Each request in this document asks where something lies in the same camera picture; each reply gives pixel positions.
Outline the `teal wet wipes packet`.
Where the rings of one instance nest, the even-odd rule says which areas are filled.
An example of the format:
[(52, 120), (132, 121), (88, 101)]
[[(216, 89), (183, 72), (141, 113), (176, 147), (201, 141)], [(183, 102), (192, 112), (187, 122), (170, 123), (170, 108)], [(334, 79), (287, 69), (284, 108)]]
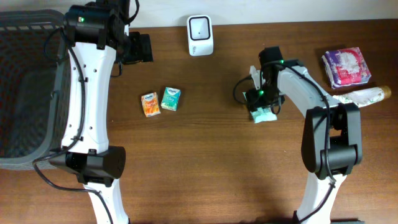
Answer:
[[(259, 94), (259, 101), (266, 101), (266, 96), (264, 94), (264, 91), (259, 90), (257, 92)], [(246, 92), (243, 92), (245, 100), (247, 99), (246, 97)], [(277, 120), (277, 115), (274, 114), (271, 109), (269, 108), (257, 108), (255, 111), (252, 111), (252, 109), (249, 107), (250, 105), (246, 105), (246, 108), (248, 109), (252, 120), (254, 121), (255, 124), (261, 123), (261, 122), (266, 122), (266, 121), (276, 121)]]

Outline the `orange Kleenex tissue pack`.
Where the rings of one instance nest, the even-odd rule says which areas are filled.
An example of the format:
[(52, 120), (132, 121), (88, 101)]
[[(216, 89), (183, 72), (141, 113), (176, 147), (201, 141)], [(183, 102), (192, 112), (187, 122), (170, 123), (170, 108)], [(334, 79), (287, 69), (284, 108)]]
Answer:
[(161, 114), (159, 100), (156, 92), (141, 96), (141, 103), (146, 117)]

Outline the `teal Kleenex tissue pack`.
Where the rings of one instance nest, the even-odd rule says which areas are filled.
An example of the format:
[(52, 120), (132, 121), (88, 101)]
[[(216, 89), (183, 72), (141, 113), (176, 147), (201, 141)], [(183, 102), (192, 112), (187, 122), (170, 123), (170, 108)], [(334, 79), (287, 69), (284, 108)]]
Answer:
[(181, 91), (176, 88), (166, 87), (161, 101), (161, 107), (165, 110), (176, 111)]

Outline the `red purple plastic pack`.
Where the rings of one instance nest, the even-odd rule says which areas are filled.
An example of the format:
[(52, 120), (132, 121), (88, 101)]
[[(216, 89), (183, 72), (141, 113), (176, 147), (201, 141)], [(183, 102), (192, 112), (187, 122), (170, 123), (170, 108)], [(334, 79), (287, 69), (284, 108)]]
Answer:
[(367, 84), (371, 78), (359, 47), (326, 51), (322, 60), (332, 89)]

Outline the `white tube brown cap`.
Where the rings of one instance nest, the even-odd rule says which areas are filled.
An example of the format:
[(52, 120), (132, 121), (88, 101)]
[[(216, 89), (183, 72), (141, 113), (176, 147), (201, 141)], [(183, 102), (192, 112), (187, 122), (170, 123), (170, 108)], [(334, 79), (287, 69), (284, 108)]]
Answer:
[(358, 108), (361, 108), (388, 99), (391, 95), (392, 92), (388, 86), (377, 86), (342, 95), (333, 95), (333, 98), (344, 104), (354, 103)]

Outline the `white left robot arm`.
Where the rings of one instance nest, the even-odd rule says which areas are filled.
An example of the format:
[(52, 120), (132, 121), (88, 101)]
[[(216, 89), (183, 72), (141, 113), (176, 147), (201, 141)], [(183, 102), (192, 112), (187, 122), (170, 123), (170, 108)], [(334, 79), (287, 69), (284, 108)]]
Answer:
[(62, 143), (49, 162), (83, 184), (98, 223), (130, 222), (120, 190), (126, 150), (111, 146), (107, 134), (109, 82), (114, 65), (153, 57), (149, 36), (129, 31), (136, 18), (129, 10), (129, 1), (73, 5), (60, 28), (70, 58), (70, 97)]

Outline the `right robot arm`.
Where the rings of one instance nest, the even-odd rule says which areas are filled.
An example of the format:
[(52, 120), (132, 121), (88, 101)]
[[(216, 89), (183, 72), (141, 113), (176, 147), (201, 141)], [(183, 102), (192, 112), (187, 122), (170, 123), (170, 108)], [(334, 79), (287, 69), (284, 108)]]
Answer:
[(331, 223), (342, 183), (362, 160), (361, 115), (354, 103), (329, 95), (299, 60), (284, 60), (278, 47), (260, 51), (260, 69), (250, 68), (254, 87), (245, 92), (249, 111), (277, 115), (289, 98), (305, 118), (301, 144), (308, 171), (302, 202), (292, 223)]

